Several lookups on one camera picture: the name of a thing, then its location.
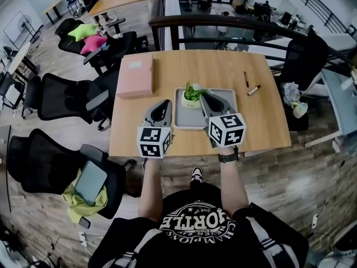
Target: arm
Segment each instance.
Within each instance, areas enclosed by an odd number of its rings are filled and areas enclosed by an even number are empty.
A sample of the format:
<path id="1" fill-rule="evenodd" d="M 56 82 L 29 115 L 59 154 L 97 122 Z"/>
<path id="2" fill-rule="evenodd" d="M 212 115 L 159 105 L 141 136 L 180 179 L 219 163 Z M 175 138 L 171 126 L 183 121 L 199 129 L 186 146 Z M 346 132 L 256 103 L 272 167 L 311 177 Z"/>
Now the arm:
<path id="1" fill-rule="evenodd" d="M 160 163 L 160 159 L 147 160 L 139 202 L 139 217 L 149 218 L 156 223 L 162 217 Z"/>
<path id="2" fill-rule="evenodd" d="M 219 154 L 231 155 L 233 147 L 219 148 Z M 231 218 L 240 208 L 249 206 L 247 192 L 239 177 L 236 161 L 220 163 L 221 168 L 221 199 L 223 210 Z"/>

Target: tablet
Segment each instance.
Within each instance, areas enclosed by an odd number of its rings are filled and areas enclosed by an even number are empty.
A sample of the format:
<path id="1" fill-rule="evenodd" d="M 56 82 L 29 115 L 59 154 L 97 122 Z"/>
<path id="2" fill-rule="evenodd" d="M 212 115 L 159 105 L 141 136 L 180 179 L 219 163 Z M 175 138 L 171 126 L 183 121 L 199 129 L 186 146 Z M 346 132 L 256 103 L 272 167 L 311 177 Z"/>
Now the tablet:
<path id="1" fill-rule="evenodd" d="M 93 162 L 88 161 L 82 170 L 82 174 L 74 190 L 87 205 L 93 205 L 106 179 L 106 172 Z"/>

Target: logo on shirt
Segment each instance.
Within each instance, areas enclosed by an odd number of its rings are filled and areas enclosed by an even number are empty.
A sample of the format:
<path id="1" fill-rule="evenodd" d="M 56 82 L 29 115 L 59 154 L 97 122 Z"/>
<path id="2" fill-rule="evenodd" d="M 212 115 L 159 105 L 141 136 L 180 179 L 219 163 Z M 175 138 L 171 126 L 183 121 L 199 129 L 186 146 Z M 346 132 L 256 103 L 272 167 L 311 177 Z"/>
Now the logo on shirt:
<path id="1" fill-rule="evenodd" d="M 168 214 L 160 230 L 181 243 L 217 243 L 231 239 L 236 225 L 222 209 L 197 201 Z"/>

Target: pen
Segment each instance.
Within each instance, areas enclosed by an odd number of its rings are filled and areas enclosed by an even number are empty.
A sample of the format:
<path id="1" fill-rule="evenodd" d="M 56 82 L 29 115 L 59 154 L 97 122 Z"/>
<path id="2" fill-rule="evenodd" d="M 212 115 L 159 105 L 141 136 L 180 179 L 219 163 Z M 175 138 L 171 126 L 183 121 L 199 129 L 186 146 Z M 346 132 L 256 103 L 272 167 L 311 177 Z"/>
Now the pen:
<path id="1" fill-rule="evenodd" d="M 247 73 L 246 72 L 244 72 L 244 76 L 245 76 L 245 84 L 247 85 L 247 87 L 249 87 L 248 77 L 247 77 Z"/>
<path id="2" fill-rule="evenodd" d="M 253 88 L 250 92 L 248 92 L 248 96 L 251 96 L 254 92 L 256 92 L 260 88 L 260 85 L 257 85 L 255 88 Z"/>

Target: yellow cloth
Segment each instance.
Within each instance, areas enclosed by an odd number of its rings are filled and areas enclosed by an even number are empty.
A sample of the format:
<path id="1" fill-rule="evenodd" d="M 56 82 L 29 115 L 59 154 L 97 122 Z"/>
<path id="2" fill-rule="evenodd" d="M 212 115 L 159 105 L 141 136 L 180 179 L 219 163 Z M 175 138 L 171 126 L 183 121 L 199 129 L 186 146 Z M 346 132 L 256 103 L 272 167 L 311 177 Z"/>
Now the yellow cloth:
<path id="1" fill-rule="evenodd" d="M 101 209 L 105 208 L 108 203 L 108 195 L 105 185 L 103 185 L 92 206 L 87 205 L 84 200 L 75 194 L 74 187 L 76 186 L 81 173 L 82 172 L 79 169 L 77 178 L 66 188 L 62 194 L 63 199 L 71 204 L 67 209 L 67 213 L 71 221 L 74 223 L 79 223 L 81 217 L 90 217 L 93 214 L 99 212 Z"/>

